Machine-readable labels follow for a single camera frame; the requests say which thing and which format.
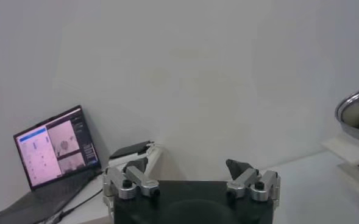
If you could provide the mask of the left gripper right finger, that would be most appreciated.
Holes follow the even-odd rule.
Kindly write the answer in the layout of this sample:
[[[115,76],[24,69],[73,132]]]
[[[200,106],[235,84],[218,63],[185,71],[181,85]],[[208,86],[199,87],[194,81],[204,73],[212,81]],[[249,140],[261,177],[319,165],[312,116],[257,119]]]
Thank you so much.
[[[226,160],[226,166],[232,180],[228,181],[227,198],[236,201],[249,195],[254,201],[280,200],[280,175],[272,170],[264,174],[252,167],[249,163],[233,159]]]

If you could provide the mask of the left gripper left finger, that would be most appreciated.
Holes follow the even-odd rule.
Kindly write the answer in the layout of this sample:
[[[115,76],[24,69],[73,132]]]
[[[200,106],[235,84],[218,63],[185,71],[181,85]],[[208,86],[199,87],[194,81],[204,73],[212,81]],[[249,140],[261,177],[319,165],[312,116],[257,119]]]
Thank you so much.
[[[137,190],[142,196],[155,198],[160,195],[160,185],[145,174],[148,159],[129,161],[121,170],[108,167],[103,171],[103,193],[106,197],[117,196],[122,200],[136,197]]]

